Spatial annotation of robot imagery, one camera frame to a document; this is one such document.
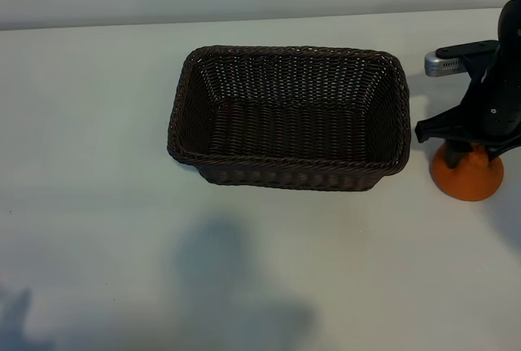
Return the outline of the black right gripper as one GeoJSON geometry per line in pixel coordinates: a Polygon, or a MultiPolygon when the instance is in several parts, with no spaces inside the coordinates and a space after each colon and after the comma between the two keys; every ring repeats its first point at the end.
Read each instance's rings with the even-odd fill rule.
{"type": "Polygon", "coordinates": [[[486,64],[468,59],[471,83],[455,107],[416,124],[419,142],[442,138],[444,162],[455,169],[474,144],[487,151],[520,146],[520,59],[493,56],[486,64]]]}

